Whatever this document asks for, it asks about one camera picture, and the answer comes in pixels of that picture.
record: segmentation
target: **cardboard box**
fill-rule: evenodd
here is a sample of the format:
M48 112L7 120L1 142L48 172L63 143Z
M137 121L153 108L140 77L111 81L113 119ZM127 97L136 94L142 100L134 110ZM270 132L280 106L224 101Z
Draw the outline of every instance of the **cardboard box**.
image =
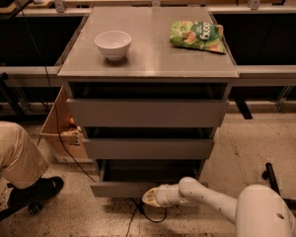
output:
M69 124L71 114L66 103L67 99L67 93L64 87L61 87L54 106L51 108L40 131L40 137L44 138L47 144L49 144L58 162L73 162L68 152L77 162L92 162L91 159L88 159L86 149L83 145L82 133L61 134L72 128Z

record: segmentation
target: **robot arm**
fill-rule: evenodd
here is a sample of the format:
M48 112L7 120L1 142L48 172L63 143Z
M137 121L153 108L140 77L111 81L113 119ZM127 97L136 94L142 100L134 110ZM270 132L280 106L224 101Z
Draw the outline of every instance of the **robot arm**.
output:
M236 237L296 237L296 219L272 189L246 187L238 200L212 191L193 178L148 191L143 201L152 206L198 205L205 202L236 225Z

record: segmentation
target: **bag of chips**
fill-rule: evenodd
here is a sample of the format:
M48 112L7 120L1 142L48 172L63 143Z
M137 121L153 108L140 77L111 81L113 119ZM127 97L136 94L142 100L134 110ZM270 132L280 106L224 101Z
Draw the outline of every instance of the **bag of chips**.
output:
M207 22L174 21L170 43L174 46L226 53L224 28Z

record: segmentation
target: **person's leg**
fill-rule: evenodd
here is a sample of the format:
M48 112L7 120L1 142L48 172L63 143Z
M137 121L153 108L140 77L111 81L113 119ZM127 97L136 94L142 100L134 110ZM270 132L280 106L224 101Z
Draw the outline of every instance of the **person's leg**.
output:
M33 185L47 168L27 132L16 123L0 121L0 177L24 189Z

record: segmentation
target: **bowl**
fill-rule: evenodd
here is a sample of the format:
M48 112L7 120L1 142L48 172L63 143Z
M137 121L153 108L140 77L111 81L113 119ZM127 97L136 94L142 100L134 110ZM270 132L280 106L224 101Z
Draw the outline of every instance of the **bowl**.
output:
M130 47L131 36L122 31L108 31L95 39L100 53L109 60L123 59Z

